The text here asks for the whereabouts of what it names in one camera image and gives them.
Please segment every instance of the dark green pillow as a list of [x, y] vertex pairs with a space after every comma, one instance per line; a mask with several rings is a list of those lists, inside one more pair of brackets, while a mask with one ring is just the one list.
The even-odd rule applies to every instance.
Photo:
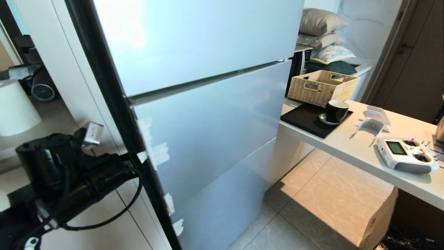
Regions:
[[315, 62], [309, 62], [307, 67], [307, 73], [315, 72], [318, 70], [326, 70], [336, 72], [339, 74], [353, 75], [356, 73], [356, 69], [350, 63], [344, 61], [332, 62], [330, 64], [320, 64]]

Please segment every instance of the light blue refrigerator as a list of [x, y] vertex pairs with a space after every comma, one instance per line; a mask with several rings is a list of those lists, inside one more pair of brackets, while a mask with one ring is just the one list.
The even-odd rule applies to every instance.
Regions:
[[147, 152], [144, 186], [173, 248], [224, 250], [259, 215], [303, 4], [68, 6], [128, 150]]

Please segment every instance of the beige tile floor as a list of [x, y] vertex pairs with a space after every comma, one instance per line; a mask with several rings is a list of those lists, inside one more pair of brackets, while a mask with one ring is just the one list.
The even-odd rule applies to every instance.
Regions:
[[265, 193], [259, 218], [228, 250], [356, 248], [392, 189], [315, 149]]

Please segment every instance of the refrigerator drawer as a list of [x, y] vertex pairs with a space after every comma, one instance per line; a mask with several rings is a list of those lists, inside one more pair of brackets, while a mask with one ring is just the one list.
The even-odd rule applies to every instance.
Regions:
[[261, 212], [276, 139], [232, 167], [171, 216], [183, 250], [225, 250]]
[[175, 207], [276, 136], [290, 65], [133, 100], [151, 163]]
[[293, 55], [302, 0], [94, 0], [125, 96]]

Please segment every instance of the saucer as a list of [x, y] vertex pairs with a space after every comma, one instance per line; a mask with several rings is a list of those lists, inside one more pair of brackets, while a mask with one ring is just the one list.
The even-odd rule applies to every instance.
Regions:
[[322, 113], [319, 115], [319, 120], [321, 120], [323, 123], [327, 125], [338, 125], [341, 124], [340, 122], [329, 122], [325, 119], [325, 113]]

